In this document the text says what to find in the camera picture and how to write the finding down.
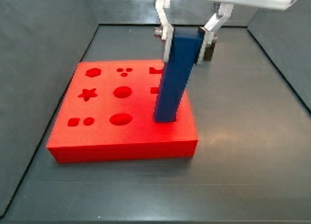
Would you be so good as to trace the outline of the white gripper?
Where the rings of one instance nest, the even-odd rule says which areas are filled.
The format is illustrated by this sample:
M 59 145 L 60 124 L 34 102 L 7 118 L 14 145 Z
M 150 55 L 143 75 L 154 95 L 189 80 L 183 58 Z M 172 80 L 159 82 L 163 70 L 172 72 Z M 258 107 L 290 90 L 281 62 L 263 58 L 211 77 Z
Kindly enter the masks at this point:
M 206 52 L 206 47 L 211 45 L 211 41 L 217 36 L 218 30 L 222 28 L 223 24 L 229 20 L 234 5 L 246 5 L 258 8 L 286 10 L 298 0 L 209 0 L 214 2 L 221 2 L 218 6 L 218 11 L 210 18 L 210 21 L 198 29 L 198 32 L 203 35 L 202 46 L 197 58 L 197 64 L 201 65 Z M 164 55 L 163 61 L 170 61 L 170 50 L 174 35 L 174 26 L 171 25 L 166 9 L 170 8 L 170 0 L 155 0 L 155 11 L 159 17 L 160 27 L 155 29 L 155 35 L 160 37 L 164 42 Z

